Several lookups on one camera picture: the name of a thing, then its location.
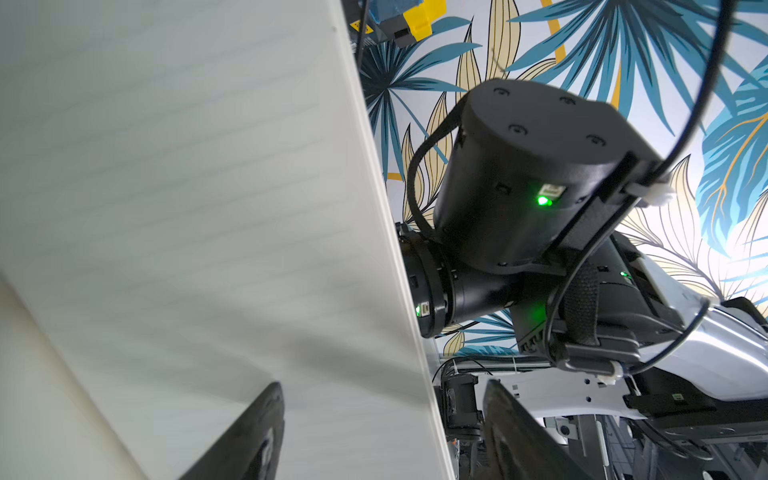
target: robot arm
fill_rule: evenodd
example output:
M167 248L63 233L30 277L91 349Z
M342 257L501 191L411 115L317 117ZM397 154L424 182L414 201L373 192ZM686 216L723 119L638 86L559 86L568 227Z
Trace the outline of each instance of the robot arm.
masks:
M660 355L653 364L663 357L660 368L716 398L768 396L754 319L706 305L618 233L571 271L638 194L664 190L663 179L649 184L662 160L623 117L526 81L487 81L464 99L415 156L459 127L434 228L416 208L419 232L399 226L423 336L509 308L521 353L559 369L616 379ZM702 369L707 357L719 365ZM722 366L765 381L720 382Z

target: yellow box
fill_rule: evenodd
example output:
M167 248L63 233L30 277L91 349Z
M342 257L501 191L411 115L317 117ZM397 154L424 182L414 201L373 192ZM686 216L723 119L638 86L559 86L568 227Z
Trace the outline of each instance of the yellow box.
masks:
M432 23L447 11L445 0L424 0L424 3L411 8L402 16L411 29L411 35L419 41L432 34Z

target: blue object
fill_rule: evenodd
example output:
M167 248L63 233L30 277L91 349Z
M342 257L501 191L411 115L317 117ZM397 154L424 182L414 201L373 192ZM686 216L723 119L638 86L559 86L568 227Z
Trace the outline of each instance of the blue object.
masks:
M362 0L358 0L357 3L362 8ZM381 23L397 15L402 15L422 3L424 0L371 0L369 14L373 21Z

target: black velcro strap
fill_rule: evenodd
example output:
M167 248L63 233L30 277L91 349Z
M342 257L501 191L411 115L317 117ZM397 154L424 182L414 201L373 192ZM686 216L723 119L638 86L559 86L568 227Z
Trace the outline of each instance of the black velcro strap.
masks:
M579 345L598 346L598 271L586 260L563 297L568 338Z

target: blue palm leaf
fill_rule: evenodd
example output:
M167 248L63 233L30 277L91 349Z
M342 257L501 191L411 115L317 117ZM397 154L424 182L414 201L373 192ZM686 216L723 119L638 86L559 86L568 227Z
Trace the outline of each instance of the blue palm leaf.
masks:
M395 93L395 92L392 92L392 94L393 94L393 95L395 95L395 98L397 98L397 100L400 102L400 104L401 104L401 105L402 105L402 106L405 108L405 110L406 110L406 111L408 112L408 114L411 116L411 118L413 119L413 121L416 123L416 126L417 126L417 127L419 127L419 130L421 130L421 131L422 131L422 133L424 134L424 137L428 137L428 136L429 136L429 134L427 133L427 130L426 130L426 128L424 128L424 125L422 125L422 122L420 122L420 121L419 121L419 119L418 119L418 118L416 118L416 115L413 113L413 111L411 111L411 109L410 109L410 107L408 106L408 104L407 104L407 103L405 103L405 102L402 100L402 98L400 98L400 96L399 96L399 95L397 95L397 93ZM445 154L444 154L444 153L442 153L442 150L440 150L440 147L438 147L437 145L435 145L434 147L432 147L432 149L433 149L434 151L436 151L436 152L437 152L437 155L440 157L440 159L442 160L442 162L443 162L444 164L447 164L447 163L448 163L448 158L446 158L446 157L445 157Z
M466 18L460 17L443 17L432 24L432 34L438 35L454 28L464 27L472 23Z
M748 275L740 275L740 276L735 276L734 278L726 278L725 280L723 280L723 282L738 282L738 281L741 281L741 280L752 279L752 278L755 278L756 276L762 276L762 275L765 275L765 274L766 274L766 269L763 268L763 269L758 270L757 272L752 272L752 273L750 273ZM741 290L737 290L736 292L733 292L733 296L739 295L740 293L744 293L747 290L751 290L751 289L756 288L758 286L765 285L766 283L768 283L768 280L762 280L762 281L757 282L757 283L751 283L747 288L743 288Z
M456 352L457 356L515 356L518 351L506 346L484 345L465 346Z
M514 332L510 333L509 330L476 329L474 327L469 327L464 331L467 333L477 333L478 335L504 335L510 338L513 338L515 336L515 333Z
M437 47L436 49L430 51L428 54L414 62L413 65L408 67L408 69L406 69L402 75L397 78L397 80L410 78L415 74L423 72L429 67L434 67L435 65L451 61L454 58L459 58L473 48L481 46L482 45L478 43L461 42Z
M438 35L469 23L469 20L463 18L441 18L432 25L432 34ZM389 170L390 151L395 155L400 176L404 177L402 152L399 147L394 147L394 144L399 141L399 132L397 117L392 105L393 90L463 91L447 82L434 78L415 77L415 75L433 65L457 58L466 51L479 46L467 43L446 45L429 52L404 70L406 63L421 45L422 41L419 41L414 45L398 48L394 42L386 42L367 48L362 55L360 83L368 107L371 128L374 130L374 134L378 134L379 137L384 179L387 178ZM448 161L442 152L441 157L445 162Z
M497 320L497 319L488 318L488 317L485 317L485 316L481 316L479 318L476 318L475 321L479 322L479 323L485 323L486 325L497 326L497 327L502 328L502 329L510 329L510 328L512 328L511 324L510 323L506 323L504 320Z
M768 57L752 76L768 83ZM702 237L726 255L728 236L768 185L768 94L745 81L733 96L733 113L723 110L704 136L704 173L696 194Z
M467 329L467 333L472 333L472 329ZM514 333L503 333L501 335L481 336L476 339L467 339L464 343L489 343L489 342L501 342L503 340L515 339Z
M397 131L397 117L395 116L395 109L392 107L392 98L389 96L389 92L386 93L386 107L387 111L389 112L389 134L393 141L397 142L400 139L400 132ZM402 166L402 151L399 148L393 148L392 151L395 153L395 162L397 163L397 168L400 171L400 177L405 178L405 173L403 172L403 166ZM387 166L384 166L384 180L386 181L387 178Z
M394 90L426 90L426 91L466 91L447 81L434 78L411 77L407 80L398 80L390 87Z
M686 105L693 99L680 77L672 49L699 75L703 74L712 36L698 24L714 25L719 2L715 0L564 0L548 7L512 18L510 22L542 22L569 17L560 31L531 47L507 71L526 68L549 56L561 47L576 31L586 27L577 44L555 67L539 75L535 80L548 83L563 72L568 74L562 81L563 88L570 88L580 74L585 73L580 94L588 96L600 77L598 99L606 101L613 82L617 44L621 43L621 89L618 109L624 116L629 114L634 96L635 72L639 73L644 90L657 116L671 131L664 113L658 87L656 67L650 51L653 50L666 75L678 90ZM768 11L758 2L740 2L742 12ZM733 31L768 45L768 35L754 25L736 22ZM588 65L588 57L593 55ZM724 65L749 81L750 74L732 57L726 55ZM730 109L735 108L730 89L721 75L715 94Z
M488 316L501 322L507 322L510 325L512 324L512 317L509 315L509 309L499 310L498 313L491 313Z
M720 0L699 0L701 5L720 8ZM739 12L768 13L768 3L765 0L741 0L738 6Z

